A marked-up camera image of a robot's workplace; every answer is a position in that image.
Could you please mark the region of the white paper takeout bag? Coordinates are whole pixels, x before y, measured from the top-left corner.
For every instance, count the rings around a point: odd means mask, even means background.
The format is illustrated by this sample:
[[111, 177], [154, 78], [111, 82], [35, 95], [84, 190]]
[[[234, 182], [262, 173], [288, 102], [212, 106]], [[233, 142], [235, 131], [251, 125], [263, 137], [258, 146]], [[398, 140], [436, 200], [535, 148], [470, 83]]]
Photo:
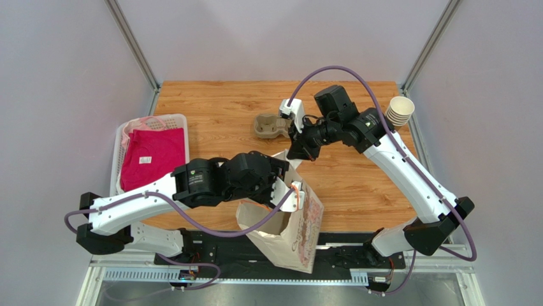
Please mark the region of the white paper takeout bag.
[[294, 192], [269, 221], [247, 237], [275, 266], [312, 273], [324, 205], [296, 172], [301, 160], [287, 158], [287, 150], [273, 156], [288, 161], [289, 169], [286, 179], [277, 183], [279, 191], [272, 193], [272, 203], [278, 204], [291, 187]]

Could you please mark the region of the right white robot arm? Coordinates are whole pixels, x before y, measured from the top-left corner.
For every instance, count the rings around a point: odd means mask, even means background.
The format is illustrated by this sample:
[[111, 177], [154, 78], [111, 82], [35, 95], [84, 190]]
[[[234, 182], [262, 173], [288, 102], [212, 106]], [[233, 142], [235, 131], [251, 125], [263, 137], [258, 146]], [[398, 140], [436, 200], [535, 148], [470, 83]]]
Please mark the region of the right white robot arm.
[[285, 99], [280, 105], [280, 116], [292, 121], [288, 159], [315, 161], [321, 147], [336, 142], [354, 147], [391, 179], [416, 212], [411, 221], [376, 231], [369, 242], [370, 252], [388, 257], [415, 250], [431, 256], [444, 250], [444, 242], [474, 209], [473, 201], [440, 185], [396, 131], [386, 133], [392, 123], [380, 119], [376, 108], [359, 112], [341, 85], [321, 90], [314, 99], [322, 114], [316, 122], [310, 121], [299, 99]]

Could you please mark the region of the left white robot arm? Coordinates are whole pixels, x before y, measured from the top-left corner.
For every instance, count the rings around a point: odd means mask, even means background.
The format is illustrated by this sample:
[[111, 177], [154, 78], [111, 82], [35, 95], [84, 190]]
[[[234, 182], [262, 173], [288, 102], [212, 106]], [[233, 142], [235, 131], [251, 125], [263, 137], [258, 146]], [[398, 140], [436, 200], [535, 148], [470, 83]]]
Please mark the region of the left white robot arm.
[[[65, 215], [76, 242], [94, 255], [115, 254], [124, 249], [178, 256], [184, 251], [182, 230], [146, 227], [142, 220], [177, 211], [199, 230], [221, 238], [246, 235], [260, 228], [279, 211], [302, 208], [299, 182], [285, 181], [288, 161], [257, 151], [231, 159], [193, 159], [143, 187], [110, 197], [84, 193], [80, 208]], [[248, 199], [271, 208], [263, 219], [241, 231], [210, 230], [187, 215], [187, 210], [216, 207], [222, 202]]]

